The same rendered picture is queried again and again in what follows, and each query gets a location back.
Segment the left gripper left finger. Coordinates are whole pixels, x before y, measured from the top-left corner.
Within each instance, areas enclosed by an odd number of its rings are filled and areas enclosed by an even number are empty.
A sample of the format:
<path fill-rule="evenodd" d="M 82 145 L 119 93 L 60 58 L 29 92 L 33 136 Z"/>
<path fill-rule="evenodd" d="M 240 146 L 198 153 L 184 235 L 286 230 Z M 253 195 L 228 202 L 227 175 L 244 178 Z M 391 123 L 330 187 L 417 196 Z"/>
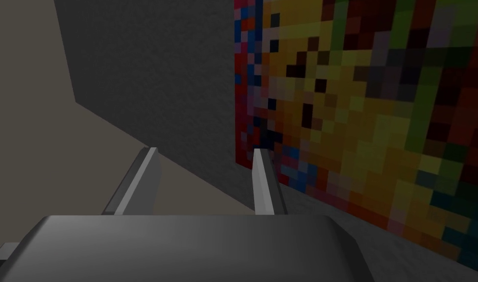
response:
<path fill-rule="evenodd" d="M 158 148 L 143 147 L 102 215 L 152 215 L 162 176 Z"/>

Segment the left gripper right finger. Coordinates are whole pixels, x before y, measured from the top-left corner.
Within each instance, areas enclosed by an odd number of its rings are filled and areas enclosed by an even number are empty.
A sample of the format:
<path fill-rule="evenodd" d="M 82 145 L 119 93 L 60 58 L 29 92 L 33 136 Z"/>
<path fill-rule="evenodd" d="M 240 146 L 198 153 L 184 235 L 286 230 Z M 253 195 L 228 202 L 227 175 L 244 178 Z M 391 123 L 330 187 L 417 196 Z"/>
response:
<path fill-rule="evenodd" d="M 256 215 L 288 214 L 275 167 L 268 149 L 255 148 L 252 185 Z"/>

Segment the multicoloured pixelated wall picture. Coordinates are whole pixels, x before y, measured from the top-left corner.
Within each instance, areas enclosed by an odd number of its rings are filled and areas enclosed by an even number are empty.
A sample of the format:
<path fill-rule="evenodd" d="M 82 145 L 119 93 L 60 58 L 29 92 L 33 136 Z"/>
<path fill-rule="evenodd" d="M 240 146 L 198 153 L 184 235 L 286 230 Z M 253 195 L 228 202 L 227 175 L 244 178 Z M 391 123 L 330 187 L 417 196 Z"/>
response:
<path fill-rule="evenodd" d="M 478 0 L 234 0 L 236 162 L 478 271 Z"/>

